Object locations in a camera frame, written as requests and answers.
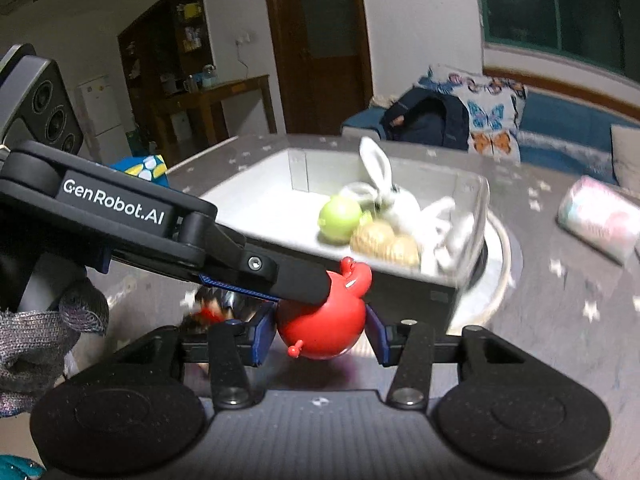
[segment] dark blue backpack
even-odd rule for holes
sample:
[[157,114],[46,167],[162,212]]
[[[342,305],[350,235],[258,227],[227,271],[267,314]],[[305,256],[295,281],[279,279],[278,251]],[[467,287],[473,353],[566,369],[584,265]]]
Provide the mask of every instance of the dark blue backpack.
[[469,113],[453,95],[414,87],[380,120],[386,140],[468,150]]

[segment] red toy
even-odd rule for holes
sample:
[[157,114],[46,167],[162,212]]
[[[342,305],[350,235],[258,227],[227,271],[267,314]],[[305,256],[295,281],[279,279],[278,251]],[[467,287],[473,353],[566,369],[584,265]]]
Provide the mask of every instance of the red toy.
[[281,301],[276,311],[278,333],[297,358],[331,359],[351,348],[362,331],[366,310],[362,297],[371,286],[371,269],[353,258],[340,262],[342,275],[327,271],[331,292],[323,306]]

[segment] hand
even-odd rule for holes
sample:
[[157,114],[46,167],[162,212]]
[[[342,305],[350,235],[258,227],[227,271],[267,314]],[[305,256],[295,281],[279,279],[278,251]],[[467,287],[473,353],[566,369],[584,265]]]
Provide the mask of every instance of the hand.
[[103,335],[108,321],[107,301],[88,278],[69,285],[55,310],[0,312],[0,417],[28,412],[62,375],[80,333]]

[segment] blue couch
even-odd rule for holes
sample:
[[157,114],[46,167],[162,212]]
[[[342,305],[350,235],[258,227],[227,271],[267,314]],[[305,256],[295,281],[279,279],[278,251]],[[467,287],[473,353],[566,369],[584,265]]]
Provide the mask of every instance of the blue couch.
[[[343,134],[367,130],[370,136],[377,134],[386,139],[380,125],[384,111],[384,108],[371,107],[350,117],[342,124]],[[520,147],[520,160],[616,184],[611,156],[612,124],[640,126],[588,104],[529,90],[522,124],[514,133]]]

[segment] jar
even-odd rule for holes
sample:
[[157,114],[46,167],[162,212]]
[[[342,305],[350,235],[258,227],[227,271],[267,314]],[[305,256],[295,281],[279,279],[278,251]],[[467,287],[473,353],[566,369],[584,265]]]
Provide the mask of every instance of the jar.
[[202,88],[211,88],[218,82],[218,71],[215,65],[205,65],[202,69]]

